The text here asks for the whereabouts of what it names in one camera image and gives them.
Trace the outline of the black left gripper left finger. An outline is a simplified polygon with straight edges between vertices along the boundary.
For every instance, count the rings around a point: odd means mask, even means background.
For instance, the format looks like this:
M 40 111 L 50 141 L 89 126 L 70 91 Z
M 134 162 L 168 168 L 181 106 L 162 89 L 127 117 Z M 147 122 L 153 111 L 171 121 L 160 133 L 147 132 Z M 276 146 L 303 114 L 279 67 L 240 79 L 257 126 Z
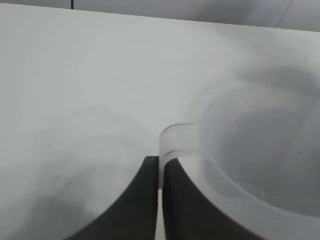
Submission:
M 69 240 L 154 240 L 158 215 L 159 158 L 144 158 L 117 200 Z

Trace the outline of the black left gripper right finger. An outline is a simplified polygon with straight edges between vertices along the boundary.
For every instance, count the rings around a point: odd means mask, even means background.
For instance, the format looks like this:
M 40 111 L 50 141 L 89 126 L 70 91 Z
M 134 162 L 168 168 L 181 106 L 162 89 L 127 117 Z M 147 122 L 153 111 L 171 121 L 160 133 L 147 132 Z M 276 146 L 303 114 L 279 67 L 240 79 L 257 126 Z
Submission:
M 198 190 L 177 159 L 164 168 L 162 211 L 168 240 L 233 238 L 228 218 Z

